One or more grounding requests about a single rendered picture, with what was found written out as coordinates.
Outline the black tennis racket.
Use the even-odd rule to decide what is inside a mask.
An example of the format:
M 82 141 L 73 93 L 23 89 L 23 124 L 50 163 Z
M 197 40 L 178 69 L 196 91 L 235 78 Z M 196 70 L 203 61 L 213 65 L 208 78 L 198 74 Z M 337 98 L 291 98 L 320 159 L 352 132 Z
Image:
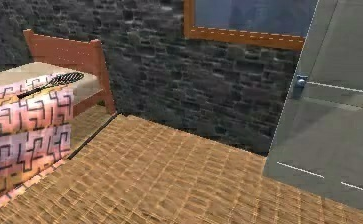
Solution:
M 67 85 L 67 84 L 71 84 L 74 82 L 77 82 L 79 80 L 81 80 L 84 77 L 84 74 L 81 72 L 69 72 L 69 73 L 64 73 L 64 74 L 59 74 L 55 77 L 53 77 L 49 82 L 47 82 L 46 84 L 40 86 L 40 87 L 35 87 L 32 90 L 28 90 L 24 93 L 18 94 L 17 97 L 19 99 L 23 99 L 27 96 L 30 96 L 32 94 L 35 94 L 37 92 L 41 92 L 44 89 L 50 88 L 50 87 L 56 87 L 56 86 L 60 86 L 60 85 Z

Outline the silver round door knob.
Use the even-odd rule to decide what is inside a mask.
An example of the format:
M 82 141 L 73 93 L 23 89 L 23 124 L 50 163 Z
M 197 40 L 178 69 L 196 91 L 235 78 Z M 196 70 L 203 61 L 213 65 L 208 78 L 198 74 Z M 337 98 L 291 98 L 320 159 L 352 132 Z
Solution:
M 294 89 L 293 89 L 293 98 L 294 99 L 300 98 L 300 96 L 302 95 L 302 92 L 305 88 L 307 80 L 308 80 L 308 77 L 305 75 L 296 76 L 296 81 L 295 81 Z

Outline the pink patterned bed cover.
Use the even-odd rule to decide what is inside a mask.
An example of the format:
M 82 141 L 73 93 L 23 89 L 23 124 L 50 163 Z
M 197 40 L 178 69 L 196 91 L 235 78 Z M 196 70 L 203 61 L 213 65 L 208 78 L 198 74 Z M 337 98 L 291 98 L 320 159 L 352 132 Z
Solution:
M 0 207 L 70 152 L 73 89 L 61 85 L 18 97 L 51 79 L 42 75 L 0 86 Z

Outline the brown wooden bed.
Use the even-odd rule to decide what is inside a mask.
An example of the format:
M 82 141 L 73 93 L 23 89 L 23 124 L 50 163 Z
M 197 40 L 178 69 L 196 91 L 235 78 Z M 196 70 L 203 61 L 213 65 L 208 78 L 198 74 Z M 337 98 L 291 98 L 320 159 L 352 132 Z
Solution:
M 50 75 L 81 72 L 84 77 L 67 84 L 74 92 L 73 118 L 102 101 L 107 112 L 115 112 L 109 74 L 101 41 L 87 42 L 46 36 L 31 29 L 23 31 L 31 53 L 30 63 L 0 72 L 0 86 Z

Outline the grey room door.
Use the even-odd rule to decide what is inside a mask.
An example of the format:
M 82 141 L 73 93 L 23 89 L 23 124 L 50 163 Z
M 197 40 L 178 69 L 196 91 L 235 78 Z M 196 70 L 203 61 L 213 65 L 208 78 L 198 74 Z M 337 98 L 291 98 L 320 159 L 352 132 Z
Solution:
M 363 0 L 318 1 L 263 174 L 363 210 Z

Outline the orange framed window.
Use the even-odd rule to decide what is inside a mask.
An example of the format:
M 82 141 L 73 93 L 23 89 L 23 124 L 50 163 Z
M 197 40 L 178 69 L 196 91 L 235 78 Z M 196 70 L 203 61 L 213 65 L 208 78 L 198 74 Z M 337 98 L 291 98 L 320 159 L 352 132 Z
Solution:
M 318 0 L 184 0 L 184 36 L 299 51 Z

